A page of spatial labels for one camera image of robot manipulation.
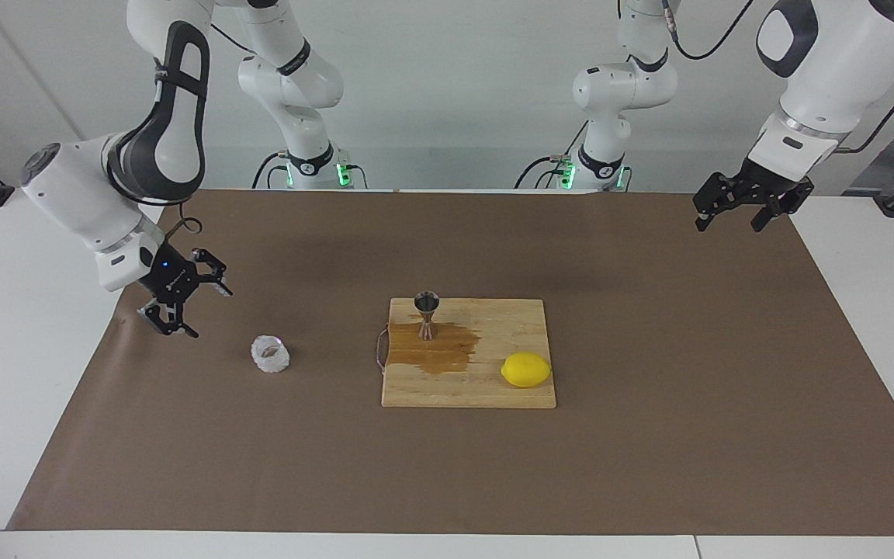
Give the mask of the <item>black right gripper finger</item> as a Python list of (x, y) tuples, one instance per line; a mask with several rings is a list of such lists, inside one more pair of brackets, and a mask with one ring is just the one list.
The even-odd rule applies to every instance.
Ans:
[(158, 301), (150, 301), (149, 304), (140, 307), (140, 315), (156, 332), (164, 336), (183, 332), (191, 339), (198, 339), (199, 333), (185, 323), (183, 311), (184, 304), (182, 302), (163, 304)]
[(233, 290), (224, 283), (224, 275), (226, 275), (227, 266), (213, 255), (212, 252), (209, 252), (205, 248), (193, 248), (192, 262), (194, 262), (196, 268), (199, 268), (201, 265), (208, 266), (208, 270), (204, 273), (200, 273), (199, 270), (196, 270), (196, 280), (198, 280), (198, 283), (210, 284), (214, 290), (221, 294), (221, 296), (233, 296)]

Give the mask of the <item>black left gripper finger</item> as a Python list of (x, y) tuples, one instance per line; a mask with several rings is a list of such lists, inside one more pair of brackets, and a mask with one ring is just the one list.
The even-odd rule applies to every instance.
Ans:
[(693, 206), (698, 216), (695, 226), (698, 232), (705, 232), (707, 227), (720, 213), (740, 206), (734, 187), (738, 182), (723, 174), (711, 174), (705, 184), (692, 197)]
[(751, 220), (751, 227), (755, 232), (761, 232), (774, 219), (783, 215), (792, 215), (798, 211), (799, 207), (804, 204), (808, 194), (783, 194), (781, 196), (770, 196), (767, 201), (755, 213)]

